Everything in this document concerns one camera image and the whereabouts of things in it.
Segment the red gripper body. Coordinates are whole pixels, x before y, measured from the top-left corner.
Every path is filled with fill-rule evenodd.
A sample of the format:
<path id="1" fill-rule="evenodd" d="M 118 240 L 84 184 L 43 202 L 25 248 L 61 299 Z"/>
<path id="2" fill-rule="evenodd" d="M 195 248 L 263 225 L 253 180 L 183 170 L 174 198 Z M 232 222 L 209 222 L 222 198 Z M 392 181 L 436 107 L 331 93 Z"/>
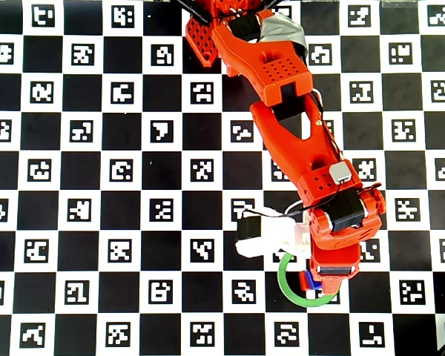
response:
<path id="1" fill-rule="evenodd" d="M 323 277 L 353 277 L 359 272 L 360 245 L 335 250 L 311 247 L 310 271 L 314 279 Z"/>

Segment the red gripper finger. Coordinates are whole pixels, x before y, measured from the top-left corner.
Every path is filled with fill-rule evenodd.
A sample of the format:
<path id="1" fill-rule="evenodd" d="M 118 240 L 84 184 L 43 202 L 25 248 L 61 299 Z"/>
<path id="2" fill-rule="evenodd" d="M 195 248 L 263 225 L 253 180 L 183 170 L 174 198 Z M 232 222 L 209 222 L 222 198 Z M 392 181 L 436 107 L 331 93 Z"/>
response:
<path id="1" fill-rule="evenodd" d="M 322 277 L 322 292 L 325 295 L 337 294 L 344 276 L 323 276 Z"/>

